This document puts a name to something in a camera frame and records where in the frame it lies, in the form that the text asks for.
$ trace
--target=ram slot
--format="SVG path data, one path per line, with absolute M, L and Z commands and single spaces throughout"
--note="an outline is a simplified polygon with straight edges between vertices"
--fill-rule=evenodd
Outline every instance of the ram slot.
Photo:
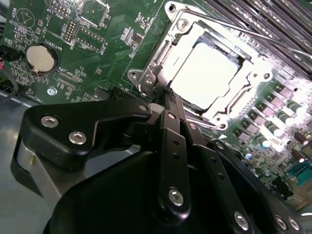
M 301 25 L 307 32 L 312 34 L 312 16 L 311 12 L 304 9 L 296 0 L 272 0 L 272 2 L 281 8 L 285 14 Z
M 231 20 L 235 22 L 236 24 L 242 24 L 241 22 L 244 22 L 245 25 L 249 25 L 249 28 L 252 29 L 253 31 L 263 34 L 262 30 L 256 27 L 253 24 L 250 24 L 250 22 L 244 18 L 240 13 L 238 13 L 236 10 L 234 10 L 232 7 L 228 6 L 225 1 L 223 0 L 218 0 L 218 3 L 216 3 L 215 0 L 206 0 L 206 2 L 214 6 L 216 9 L 221 9 L 224 8 L 226 12 L 226 16 L 230 17 L 231 14 Z M 272 53 L 274 53 L 277 57 L 285 61 L 292 69 L 294 69 L 297 73 L 299 73 L 302 77 L 309 79 L 309 76 L 307 72 L 309 72 L 309 68 L 303 64 L 301 64 L 301 61 L 299 61 L 297 58 L 295 58 L 292 54 L 289 52 L 276 48 L 272 44 L 266 42 L 266 41 L 261 41 L 261 44 L 264 45 L 267 49 L 269 49 Z
M 278 7 L 273 4 L 266 3 L 265 5 L 256 5 L 253 0 L 247 0 L 248 5 L 241 0 L 238 0 L 237 2 L 241 4 L 244 8 L 248 7 L 248 5 L 252 8 L 255 8 L 260 16 L 268 20 L 268 22 L 275 26 L 278 31 L 281 31 L 284 35 L 286 35 L 287 39 L 292 40 L 302 50 L 310 52 L 311 46 L 307 42 L 312 41 L 312 35 L 309 35 L 299 25 L 295 25 L 294 23 L 292 23 L 292 20 L 288 20 L 288 22 L 286 22 L 285 19 L 282 19 L 281 16 L 283 15 L 283 13 Z

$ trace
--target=motherboard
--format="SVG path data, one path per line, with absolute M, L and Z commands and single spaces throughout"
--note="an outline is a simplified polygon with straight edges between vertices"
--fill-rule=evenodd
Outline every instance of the motherboard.
M 239 151 L 296 209 L 312 202 L 312 60 L 212 22 L 312 53 L 309 0 L 11 0 L 2 44 L 41 104 L 149 103 L 170 87 L 206 138 Z

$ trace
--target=black plastic bracket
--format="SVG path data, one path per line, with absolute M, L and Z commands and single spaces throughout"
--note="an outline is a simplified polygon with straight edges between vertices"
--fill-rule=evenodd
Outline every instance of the black plastic bracket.
M 55 117 L 59 125 L 43 126 L 44 116 Z M 105 129 L 107 133 L 121 123 L 146 121 L 150 116 L 149 107 L 135 99 L 41 105 L 25 112 L 20 135 L 25 146 L 37 155 L 63 169 L 74 170 L 83 167 L 97 147 L 97 131 Z M 72 132 L 84 133 L 86 142 L 71 143 L 68 137 Z
M 187 141 L 191 144 L 192 155 L 199 157 L 197 161 L 202 164 L 202 169 L 210 179 L 218 203 L 224 215 L 224 224 L 234 233 L 253 234 L 254 229 L 248 215 L 225 171 L 219 155 L 205 147 L 205 141 L 198 127 L 189 121 L 183 123 L 186 130 Z M 244 226 L 240 227 L 235 217 L 244 217 Z
M 244 198 L 241 199 L 243 206 L 250 209 L 249 212 L 252 213 L 258 228 L 266 231 L 265 233 L 304 233 L 302 227 L 299 230 L 292 227 L 290 220 L 294 220 L 297 224 L 300 222 L 225 144 L 215 140 L 209 143 L 209 147 L 220 155 L 221 162 L 232 183 L 240 185 L 240 189 L 236 191 L 240 197 Z M 285 222 L 286 229 L 282 229 L 281 225 L 278 224 L 279 218 Z
M 158 176 L 158 208 L 163 221 L 178 225 L 191 211 L 190 187 L 185 138 L 180 135 L 180 119 L 165 110 L 160 115 L 161 139 L 157 152 L 160 157 Z

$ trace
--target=chip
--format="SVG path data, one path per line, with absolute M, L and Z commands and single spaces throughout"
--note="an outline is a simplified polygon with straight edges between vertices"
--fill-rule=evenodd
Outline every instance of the chip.
M 234 134 L 237 136 L 238 139 L 242 141 L 248 141 L 251 138 L 250 135 L 248 135 L 247 133 L 243 132 L 240 129 L 236 130 Z
M 272 157 L 273 160 L 279 160 L 280 158 L 281 158 L 281 155 L 278 155 L 278 154 Z
M 278 92 L 280 95 L 282 95 L 286 98 L 292 98 L 293 97 L 293 92 L 289 88 L 286 88 L 285 86 L 283 86 L 281 84 L 279 86 L 277 86 L 276 92 Z

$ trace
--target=green circuit board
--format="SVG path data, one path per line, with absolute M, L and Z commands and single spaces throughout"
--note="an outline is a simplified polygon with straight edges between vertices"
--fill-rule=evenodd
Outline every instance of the green circuit board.
M 42 104 L 101 100 L 103 99 L 101 92 L 112 90 L 114 87 L 147 100 L 129 81 L 127 71 L 145 67 L 170 25 L 164 11 L 166 2 L 166 0 L 11 0 L 10 15 L 2 43 L 24 53 L 30 46 L 45 43 L 56 51 L 58 62 L 53 71 L 39 75 L 30 71 L 25 56 L 12 63 L 6 62 L 5 66 L 19 84 L 27 87 L 25 95 Z M 207 14 L 229 22 L 232 21 L 222 14 L 224 13 L 222 9 L 225 12 L 231 11 L 232 14 L 248 16 L 250 22 L 252 19 L 255 22 L 257 20 L 257 14 L 253 11 L 247 12 L 234 0 L 179 2 L 197 6 Z M 309 23 L 309 16 L 304 15 L 300 9 L 293 7 L 291 10 L 301 20 Z M 289 24 L 287 16 L 274 14 L 271 13 L 268 17 L 279 19 L 278 27 L 294 37 L 299 35 L 303 47 L 311 46 L 305 40 L 309 35 L 304 34 L 304 30 L 298 32 Z M 268 21 L 263 21 L 258 26 L 262 27 L 263 32 L 287 41 L 284 35 L 270 27 Z M 259 157 L 254 157 L 251 163 L 255 166 L 261 181 L 269 186 L 278 175 L 285 180 L 290 178 L 287 171 L 297 164 L 290 156 L 290 150 L 302 149 L 300 143 L 291 140 L 292 135 L 299 132 L 312 138 L 311 128 L 307 126 L 312 121 L 312 116 L 307 113 L 298 124 L 285 129 L 284 138 L 279 141 L 283 146 L 280 151 L 274 148 L 264 149 L 255 138 L 242 142 L 234 132 L 241 128 L 244 116 L 255 105 L 264 102 L 280 84 L 286 84 L 293 91 L 292 100 L 308 109 L 311 108 L 312 85 L 303 77 L 303 73 L 297 72 L 296 68 L 291 66 L 289 59 L 284 60 L 285 56 L 277 57 L 274 52 L 268 51 L 267 46 L 244 34 L 239 37 L 253 49 L 266 53 L 272 64 L 274 79 L 258 87 L 250 103 L 242 110 L 240 116 L 231 120 L 226 131 L 203 129 L 203 132 L 210 138 L 224 141 L 235 150 L 247 147 L 256 152 Z M 300 63 L 303 68 L 311 66 L 305 58 L 300 59 Z M 55 95 L 48 92 L 51 87 L 57 90 Z M 270 168 L 271 176 L 263 175 L 263 170 L 267 168 Z

